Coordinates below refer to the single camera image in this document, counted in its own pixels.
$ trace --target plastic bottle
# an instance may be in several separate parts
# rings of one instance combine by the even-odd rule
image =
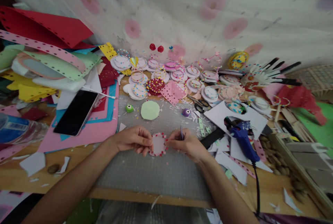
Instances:
[[[21,144],[41,141],[48,126],[45,123],[0,113],[0,144]]]

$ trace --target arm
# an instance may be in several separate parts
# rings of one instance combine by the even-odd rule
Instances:
[[[180,140],[180,130],[171,133],[166,146],[185,152],[198,164],[214,199],[217,211],[224,224],[258,224],[258,220],[243,201],[225,175],[221,166],[209,154],[189,129],[182,130],[184,141]]]
[[[151,134],[140,126],[107,138],[44,195],[24,219],[23,224],[63,223],[119,151],[134,148],[136,153],[146,156],[148,150],[152,150],[152,145]]]

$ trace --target person's left hand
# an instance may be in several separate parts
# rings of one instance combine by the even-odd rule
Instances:
[[[118,151],[135,149],[137,154],[145,157],[149,150],[153,151],[153,138],[150,132],[143,126],[135,126],[124,129],[110,137]]]

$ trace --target white curtain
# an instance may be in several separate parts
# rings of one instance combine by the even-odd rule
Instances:
[[[111,42],[149,57],[187,64],[216,51],[248,51],[249,63],[275,57],[298,68],[333,63],[333,0],[20,0],[32,10],[82,20],[92,43]],[[209,68],[215,60],[202,63]]]

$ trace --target person's right hand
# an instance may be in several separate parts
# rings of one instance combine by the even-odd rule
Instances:
[[[186,153],[186,155],[196,163],[211,156],[188,128],[183,128],[182,132],[184,135],[183,141],[181,141],[180,130],[174,130],[168,138],[168,141],[165,142],[165,145]]]

